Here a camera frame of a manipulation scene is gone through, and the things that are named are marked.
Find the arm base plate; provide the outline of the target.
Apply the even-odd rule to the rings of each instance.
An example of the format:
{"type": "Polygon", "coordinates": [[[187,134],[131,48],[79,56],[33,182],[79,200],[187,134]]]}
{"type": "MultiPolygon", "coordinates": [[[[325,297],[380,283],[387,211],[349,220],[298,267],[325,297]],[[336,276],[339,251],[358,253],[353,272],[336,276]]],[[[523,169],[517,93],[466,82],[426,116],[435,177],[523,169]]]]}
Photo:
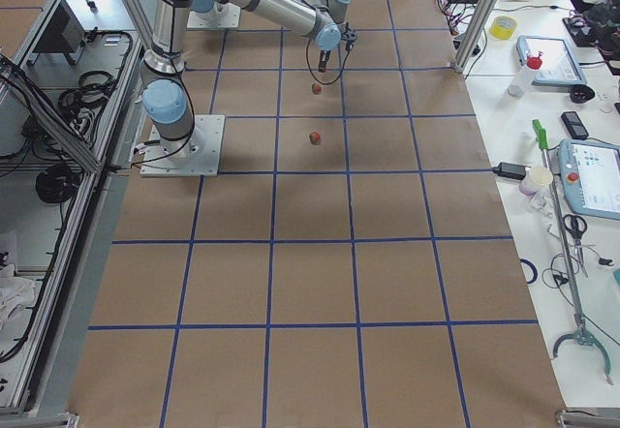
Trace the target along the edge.
{"type": "Polygon", "coordinates": [[[139,173],[144,177],[216,176],[224,127],[224,115],[198,114],[194,132],[182,149],[183,140],[161,139],[153,127],[149,138],[158,143],[145,149],[145,163],[140,166],[139,173]]]}
{"type": "Polygon", "coordinates": [[[197,16],[193,11],[190,12],[187,22],[188,30],[226,30],[238,27],[240,18],[240,9],[232,4],[226,4],[228,11],[222,17],[206,17],[197,16]]]}

